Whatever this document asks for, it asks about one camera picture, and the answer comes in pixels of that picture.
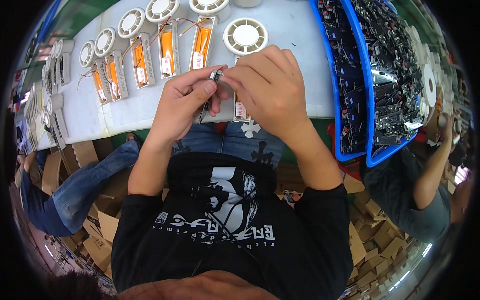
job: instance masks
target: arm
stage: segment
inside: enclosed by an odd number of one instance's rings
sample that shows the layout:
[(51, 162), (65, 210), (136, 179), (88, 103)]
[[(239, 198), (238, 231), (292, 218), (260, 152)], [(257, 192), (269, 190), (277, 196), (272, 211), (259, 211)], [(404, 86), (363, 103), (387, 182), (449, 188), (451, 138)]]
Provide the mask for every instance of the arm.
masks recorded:
[(159, 195), (165, 184), (172, 145), (183, 138), (192, 126), (197, 109), (213, 98), (210, 114), (220, 112), (220, 100), (228, 92), (212, 80), (210, 74), (226, 66), (194, 70), (169, 80), (158, 102), (152, 128), (128, 180), (128, 193), (145, 196)]
[(444, 141), (429, 158), (420, 177), (413, 187), (413, 199), (419, 210), (425, 209), (433, 200), (440, 184), (450, 150), (452, 148), (452, 119), (447, 117), (444, 129)]
[(292, 149), (308, 187), (331, 190), (342, 183), (335, 159), (308, 119), (303, 77), (290, 50), (269, 46), (242, 57), (224, 75), (221, 80), (253, 120)]

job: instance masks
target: blue jeans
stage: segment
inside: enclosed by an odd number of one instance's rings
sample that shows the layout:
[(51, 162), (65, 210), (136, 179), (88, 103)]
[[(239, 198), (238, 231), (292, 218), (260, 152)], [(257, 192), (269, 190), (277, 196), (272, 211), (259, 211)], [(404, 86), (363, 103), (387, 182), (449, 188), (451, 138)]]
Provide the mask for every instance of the blue jeans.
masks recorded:
[[(260, 128), (256, 122), (254, 124), (255, 130)], [(172, 156), (188, 152), (223, 153), (251, 162), (264, 163), (275, 169), (282, 157), (285, 144), (263, 128), (258, 132), (253, 131), (253, 137), (247, 138), (245, 136), (248, 133), (247, 129), (251, 129), (248, 123), (230, 122), (225, 133), (221, 135), (216, 132), (214, 123), (194, 124), (183, 139), (173, 144)]]
[(102, 186), (112, 175), (135, 164), (138, 153), (137, 143), (128, 141), (101, 162), (76, 170), (52, 194), (60, 219), (72, 234), (82, 227)]

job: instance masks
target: finger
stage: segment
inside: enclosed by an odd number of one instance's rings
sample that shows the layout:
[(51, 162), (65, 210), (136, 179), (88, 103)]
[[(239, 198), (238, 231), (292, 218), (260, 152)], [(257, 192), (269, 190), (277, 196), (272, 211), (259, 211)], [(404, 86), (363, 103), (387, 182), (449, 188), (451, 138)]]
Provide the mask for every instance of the finger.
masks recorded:
[(290, 61), (290, 63), (292, 64), (293, 69), (296, 72), (296, 75), (299, 75), (303, 79), (299, 63), (298, 63), (297, 59), (295, 58), (295, 56), (293, 55), (292, 51), (290, 49), (283, 49), (282, 52), (287, 57), (287, 59)]
[(197, 70), (186, 72), (185, 74), (182, 74), (177, 78), (171, 79), (170, 86), (177, 89), (182, 89), (186, 86), (193, 85), (199, 80), (209, 78), (213, 71), (216, 71), (221, 68), (227, 69), (228, 66), (218, 65), (210, 68), (197, 69)]
[(212, 107), (210, 108), (210, 116), (215, 117), (217, 113), (220, 112), (220, 97), (217, 94), (213, 94), (212, 96)]
[(271, 94), (271, 85), (250, 67), (236, 66), (226, 69), (223, 74), (240, 82), (255, 101), (257, 99), (265, 99)]
[(216, 91), (216, 83), (207, 80), (201, 86), (194, 89), (190, 94), (180, 98), (184, 105), (184, 111), (193, 114), (197, 108), (204, 104)]
[(237, 100), (244, 104), (247, 112), (253, 112), (253, 114), (255, 114), (257, 111), (256, 103), (240, 82), (228, 77), (222, 77), (221, 81), (232, 87), (237, 94)]
[(283, 78), (283, 72), (271, 60), (261, 53), (252, 53), (244, 56), (237, 62), (238, 67), (245, 66), (252, 68), (260, 74), (268, 83), (273, 84)]
[(285, 56), (282, 50), (277, 45), (270, 45), (260, 51), (260, 54), (267, 57), (273, 64), (275, 64), (283, 73), (293, 75), (294, 68), (290, 60)]

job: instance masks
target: white table surface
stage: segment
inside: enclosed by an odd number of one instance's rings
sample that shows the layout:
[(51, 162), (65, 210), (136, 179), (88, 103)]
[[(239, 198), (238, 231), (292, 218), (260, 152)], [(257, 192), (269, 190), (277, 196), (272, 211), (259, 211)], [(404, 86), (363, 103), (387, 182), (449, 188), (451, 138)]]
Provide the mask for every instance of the white table surface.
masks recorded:
[[(117, 28), (120, 18), (135, 7), (145, 9), (149, 0), (122, 0), (108, 8), (85, 26), (73, 39), (75, 47), (71, 59), (71, 82), (59, 86), (63, 94), (63, 115), (68, 131), (67, 144), (105, 138), (122, 132), (150, 128), (155, 116), (158, 100), (166, 79), (160, 79), (160, 59), (158, 43), (151, 46), (156, 84), (137, 90), (133, 75), (132, 57), (125, 56), (125, 77), (129, 96), (114, 103), (101, 106), (91, 78), (84, 78), (77, 90), (80, 74), (87, 71), (79, 64), (80, 48), (87, 40), (95, 40), (100, 30), (106, 27)], [(188, 7), (188, 1), (181, 5)], [(308, 1), (264, 0), (254, 8), (242, 8), (230, 4), (231, 16), (216, 27), (213, 37), (213, 53), (210, 66), (227, 64), (233, 67), (234, 55), (223, 44), (223, 30), (230, 21), (240, 17), (251, 17), (263, 23), (269, 33), (269, 45), (290, 49), (297, 58), (305, 81), (307, 113), (310, 118), (333, 118), (334, 103), (330, 69), (327, 65), (326, 52), (322, 43), (320, 30)], [(189, 19), (197, 20), (198, 15), (189, 11)], [(179, 31), (187, 26), (180, 23)], [(192, 50), (194, 29), (189, 30), (179, 39), (180, 66), (182, 73), (188, 71)], [(222, 112), (217, 117), (209, 115), (205, 121), (226, 121), (233, 119), (233, 98), (221, 106)], [(52, 145), (48, 138), (40, 138), (38, 148), (45, 149)]]

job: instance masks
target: hand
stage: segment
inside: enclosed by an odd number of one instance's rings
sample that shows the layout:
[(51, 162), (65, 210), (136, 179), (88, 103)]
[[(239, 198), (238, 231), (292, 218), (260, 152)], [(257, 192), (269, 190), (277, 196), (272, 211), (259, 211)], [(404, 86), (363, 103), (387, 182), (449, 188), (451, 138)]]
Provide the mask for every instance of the hand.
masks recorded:
[(271, 45), (239, 59), (224, 70), (220, 80), (229, 84), (247, 113), (287, 145), (312, 126), (305, 107), (305, 85), (297, 60), (288, 49)]
[(442, 142), (453, 140), (453, 118), (447, 113), (443, 113), (445, 117), (446, 124), (443, 128), (440, 129), (440, 140)]
[(220, 112), (220, 101), (229, 98), (228, 92), (207, 79), (219, 68), (227, 66), (193, 70), (165, 83), (146, 143), (170, 144), (184, 137), (195, 113), (210, 97), (213, 98), (210, 115), (214, 117)]

